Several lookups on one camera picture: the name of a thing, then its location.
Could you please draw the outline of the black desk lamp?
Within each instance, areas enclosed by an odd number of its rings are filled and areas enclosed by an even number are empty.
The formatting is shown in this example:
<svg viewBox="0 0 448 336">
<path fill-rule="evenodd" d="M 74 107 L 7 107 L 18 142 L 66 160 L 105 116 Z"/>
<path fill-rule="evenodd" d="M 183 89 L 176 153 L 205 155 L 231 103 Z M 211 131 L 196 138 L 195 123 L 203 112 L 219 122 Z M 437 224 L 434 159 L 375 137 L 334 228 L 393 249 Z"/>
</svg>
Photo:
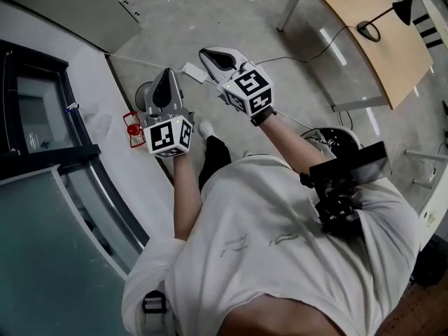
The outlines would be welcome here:
<svg viewBox="0 0 448 336">
<path fill-rule="evenodd" d="M 381 41 L 381 33 L 379 29 L 375 26 L 374 22 L 378 19 L 382 18 L 386 14 L 393 11 L 399 20 L 407 26 L 411 25 L 411 14 L 412 14 L 412 4 L 413 0 L 401 0 L 393 2 L 391 7 L 385 10 L 383 13 L 380 13 L 378 16 L 374 17 L 369 21 L 362 21 L 356 25 L 356 31 L 372 42 L 380 42 Z"/>
</svg>

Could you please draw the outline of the person's right forearm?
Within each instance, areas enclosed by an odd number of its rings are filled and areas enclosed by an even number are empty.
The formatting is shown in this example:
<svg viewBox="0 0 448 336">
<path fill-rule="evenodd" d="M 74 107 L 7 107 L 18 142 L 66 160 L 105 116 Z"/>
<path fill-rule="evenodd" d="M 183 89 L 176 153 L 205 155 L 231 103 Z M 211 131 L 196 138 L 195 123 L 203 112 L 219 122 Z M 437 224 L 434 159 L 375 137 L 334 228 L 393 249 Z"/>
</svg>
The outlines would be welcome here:
<svg viewBox="0 0 448 336">
<path fill-rule="evenodd" d="M 309 174 L 311 167 L 329 161 L 321 151 L 296 134 L 275 115 L 270 115 L 259 127 L 298 174 Z"/>
</svg>

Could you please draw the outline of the white tall cabinet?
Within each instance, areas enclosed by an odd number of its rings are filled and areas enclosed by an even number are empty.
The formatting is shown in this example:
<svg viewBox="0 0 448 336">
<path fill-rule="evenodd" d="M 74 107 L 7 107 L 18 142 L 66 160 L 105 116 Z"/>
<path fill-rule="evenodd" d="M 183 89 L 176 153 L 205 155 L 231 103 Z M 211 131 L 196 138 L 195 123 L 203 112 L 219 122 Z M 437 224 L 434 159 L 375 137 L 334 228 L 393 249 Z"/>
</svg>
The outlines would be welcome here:
<svg viewBox="0 0 448 336">
<path fill-rule="evenodd" d="M 48 18 L 108 53 L 141 31 L 125 0 L 9 0 Z"/>
</svg>

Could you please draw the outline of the black and white floor device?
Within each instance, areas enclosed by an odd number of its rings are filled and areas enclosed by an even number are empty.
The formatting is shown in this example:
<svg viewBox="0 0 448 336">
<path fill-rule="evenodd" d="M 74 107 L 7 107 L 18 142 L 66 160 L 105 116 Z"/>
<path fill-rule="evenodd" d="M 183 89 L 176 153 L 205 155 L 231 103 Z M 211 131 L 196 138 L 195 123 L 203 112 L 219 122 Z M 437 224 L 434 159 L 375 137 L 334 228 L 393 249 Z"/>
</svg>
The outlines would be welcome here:
<svg viewBox="0 0 448 336">
<path fill-rule="evenodd" d="M 301 137 L 330 159 L 361 149 L 358 137 L 345 127 L 314 128 L 303 133 Z"/>
</svg>

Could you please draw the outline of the black waist-mounted device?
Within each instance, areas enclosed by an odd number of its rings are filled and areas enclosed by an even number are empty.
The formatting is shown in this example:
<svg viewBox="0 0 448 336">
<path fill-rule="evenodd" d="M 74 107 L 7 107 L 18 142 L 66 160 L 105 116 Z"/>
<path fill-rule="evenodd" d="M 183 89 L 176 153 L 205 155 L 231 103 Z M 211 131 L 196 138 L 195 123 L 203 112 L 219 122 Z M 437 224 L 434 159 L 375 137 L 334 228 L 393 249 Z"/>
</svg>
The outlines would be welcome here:
<svg viewBox="0 0 448 336">
<path fill-rule="evenodd" d="M 300 174 L 300 182 L 314 189 L 314 206 L 322 232 L 336 237 L 355 238 L 361 234 L 356 213 L 363 203 L 355 198 L 358 186 L 385 177 L 390 167 L 384 142 L 358 149 L 347 155 L 309 168 Z"/>
</svg>

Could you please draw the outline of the white power strip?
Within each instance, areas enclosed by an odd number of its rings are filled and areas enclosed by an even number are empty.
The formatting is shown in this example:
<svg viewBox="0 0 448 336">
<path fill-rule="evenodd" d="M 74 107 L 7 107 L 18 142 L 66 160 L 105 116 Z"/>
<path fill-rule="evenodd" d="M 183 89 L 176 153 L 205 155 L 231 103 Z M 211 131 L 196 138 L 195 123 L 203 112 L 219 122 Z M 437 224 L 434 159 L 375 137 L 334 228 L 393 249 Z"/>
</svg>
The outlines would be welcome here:
<svg viewBox="0 0 448 336">
<path fill-rule="evenodd" d="M 201 84 L 208 78 L 208 74 L 205 71 L 190 62 L 186 62 L 181 71 Z"/>
</svg>

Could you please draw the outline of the light wooden table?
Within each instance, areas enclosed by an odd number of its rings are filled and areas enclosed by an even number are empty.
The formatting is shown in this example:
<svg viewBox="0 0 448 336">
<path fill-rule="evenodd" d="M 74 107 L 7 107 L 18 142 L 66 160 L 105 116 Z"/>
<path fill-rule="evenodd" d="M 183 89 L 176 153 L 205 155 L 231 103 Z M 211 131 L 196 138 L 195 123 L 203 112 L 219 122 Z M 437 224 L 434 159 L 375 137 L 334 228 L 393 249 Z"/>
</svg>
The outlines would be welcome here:
<svg viewBox="0 0 448 336">
<path fill-rule="evenodd" d="M 299 0 L 288 0 L 276 28 L 283 31 Z M 415 26 L 387 12 L 396 0 L 321 0 L 347 27 L 379 88 L 377 97 L 333 104 L 335 112 L 396 109 L 426 75 L 433 59 Z"/>
</svg>

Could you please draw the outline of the black mesh trash bin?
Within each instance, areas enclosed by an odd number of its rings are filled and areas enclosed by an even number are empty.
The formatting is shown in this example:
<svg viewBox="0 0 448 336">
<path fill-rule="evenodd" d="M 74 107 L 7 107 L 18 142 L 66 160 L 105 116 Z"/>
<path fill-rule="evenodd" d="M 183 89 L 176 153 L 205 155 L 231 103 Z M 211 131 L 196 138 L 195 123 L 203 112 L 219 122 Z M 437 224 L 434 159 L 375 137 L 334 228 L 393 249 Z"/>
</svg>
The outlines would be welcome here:
<svg viewBox="0 0 448 336">
<path fill-rule="evenodd" d="M 152 113 L 153 108 L 153 94 L 151 93 L 151 87 L 153 82 L 148 81 L 139 86 L 135 93 L 134 101 L 136 107 L 145 113 Z"/>
</svg>

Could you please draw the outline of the black window frame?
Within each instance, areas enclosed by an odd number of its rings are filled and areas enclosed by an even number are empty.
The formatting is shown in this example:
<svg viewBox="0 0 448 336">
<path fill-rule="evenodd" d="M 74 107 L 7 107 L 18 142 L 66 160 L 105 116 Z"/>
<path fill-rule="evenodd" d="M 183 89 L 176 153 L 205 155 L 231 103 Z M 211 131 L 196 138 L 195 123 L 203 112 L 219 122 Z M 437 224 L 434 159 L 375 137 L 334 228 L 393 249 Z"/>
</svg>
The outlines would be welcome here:
<svg viewBox="0 0 448 336">
<path fill-rule="evenodd" d="M 0 39 L 0 181 L 55 167 L 88 234 L 128 273 L 148 235 L 102 163 L 111 118 L 76 102 L 66 61 Z"/>
</svg>

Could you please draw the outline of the round table with black legs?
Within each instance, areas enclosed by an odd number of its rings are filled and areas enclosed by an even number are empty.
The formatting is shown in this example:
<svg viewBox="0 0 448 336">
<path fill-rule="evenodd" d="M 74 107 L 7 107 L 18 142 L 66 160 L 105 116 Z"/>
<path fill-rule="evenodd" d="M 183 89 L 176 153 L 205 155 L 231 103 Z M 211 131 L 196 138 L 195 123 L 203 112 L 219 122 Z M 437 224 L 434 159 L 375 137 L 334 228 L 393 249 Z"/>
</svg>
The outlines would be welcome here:
<svg viewBox="0 0 448 336">
<path fill-rule="evenodd" d="M 420 31 L 419 34 L 423 39 L 434 34 L 437 34 L 438 38 L 433 41 L 426 42 L 425 45 L 427 49 L 443 45 L 448 50 L 448 22 L 443 18 L 441 12 L 431 0 L 421 1 L 426 12 L 422 16 L 413 20 L 413 24 L 418 25 L 426 20 L 430 20 L 433 24 L 432 27 L 427 30 Z"/>
</svg>

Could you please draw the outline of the person's left forearm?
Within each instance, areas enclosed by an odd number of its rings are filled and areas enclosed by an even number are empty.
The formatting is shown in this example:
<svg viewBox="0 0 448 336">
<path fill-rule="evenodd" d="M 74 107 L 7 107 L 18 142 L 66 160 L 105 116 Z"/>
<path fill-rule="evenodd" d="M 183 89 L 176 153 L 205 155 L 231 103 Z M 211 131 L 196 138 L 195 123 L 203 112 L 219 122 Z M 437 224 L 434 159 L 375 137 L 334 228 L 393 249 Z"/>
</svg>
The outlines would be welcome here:
<svg viewBox="0 0 448 336">
<path fill-rule="evenodd" d="M 174 157 L 174 237 L 186 241 L 202 209 L 200 189 L 189 155 Z"/>
</svg>

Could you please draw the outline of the person's black trouser leg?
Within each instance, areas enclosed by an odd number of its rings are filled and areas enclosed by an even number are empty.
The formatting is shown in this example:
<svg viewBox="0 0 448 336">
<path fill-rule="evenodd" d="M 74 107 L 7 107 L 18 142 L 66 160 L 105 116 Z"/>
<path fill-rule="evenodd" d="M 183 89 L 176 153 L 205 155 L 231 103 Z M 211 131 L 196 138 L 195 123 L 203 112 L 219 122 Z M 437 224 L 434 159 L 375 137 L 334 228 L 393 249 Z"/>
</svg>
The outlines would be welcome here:
<svg viewBox="0 0 448 336">
<path fill-rule="evenodd" d="M 216 136 L 206 138 L 205 159 L 199 174 L 199 189 L 202 190 L 205 183 L 219 169 L 229 165 L 232 160 L 228 147 Z"/>
</svg>

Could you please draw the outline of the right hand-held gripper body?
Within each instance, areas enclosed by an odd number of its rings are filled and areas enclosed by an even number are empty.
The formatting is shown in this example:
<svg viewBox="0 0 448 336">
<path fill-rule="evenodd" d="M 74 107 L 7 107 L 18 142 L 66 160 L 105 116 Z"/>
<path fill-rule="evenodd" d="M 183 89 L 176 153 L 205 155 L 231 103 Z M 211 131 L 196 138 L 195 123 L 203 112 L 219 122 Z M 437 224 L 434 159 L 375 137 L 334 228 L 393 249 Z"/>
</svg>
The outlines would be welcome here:
<svg viewBox="0 0 448 336">
<path fill-rule="evenodd" d="M 229 78 L 218 84 L 217 91 L 227 104 L 252 118 L 273 105 L 274 85 L 265 70 L 252 61 L 243 63 Z"/>
</svg>

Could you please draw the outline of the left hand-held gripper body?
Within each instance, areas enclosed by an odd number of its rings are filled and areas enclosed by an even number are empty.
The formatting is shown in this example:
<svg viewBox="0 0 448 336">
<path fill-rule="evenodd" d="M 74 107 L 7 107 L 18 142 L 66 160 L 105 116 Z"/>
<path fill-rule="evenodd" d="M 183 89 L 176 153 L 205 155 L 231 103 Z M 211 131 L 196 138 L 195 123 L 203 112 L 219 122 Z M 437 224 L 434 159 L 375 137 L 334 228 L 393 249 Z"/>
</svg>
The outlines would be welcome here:
<svg viewBox="0 0 448 336">
<path fill-rule="evenodd" d="M 188 153 L 194 124 L 194 113 L 186 108 L 168 113 L 147 108 L 142 126 L 149 153 L 161 159 Z"/>
</svg>

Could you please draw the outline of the person's white left shoe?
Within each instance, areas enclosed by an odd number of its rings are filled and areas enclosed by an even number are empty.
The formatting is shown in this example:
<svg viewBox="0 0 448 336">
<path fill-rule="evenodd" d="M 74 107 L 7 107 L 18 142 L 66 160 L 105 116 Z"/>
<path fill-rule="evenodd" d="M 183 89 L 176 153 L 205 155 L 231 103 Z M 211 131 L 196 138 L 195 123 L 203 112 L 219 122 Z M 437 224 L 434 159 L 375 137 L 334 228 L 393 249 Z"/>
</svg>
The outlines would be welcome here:
<svg viewBox="0 0 448 336">
<path fill-rule="evenodd" d="M 199 123 L 197 130 L 203 140 L 207 140 L 209 137 L 216 137 L 214 127 L 208 120 L 202 120 Z"/>
</svg>

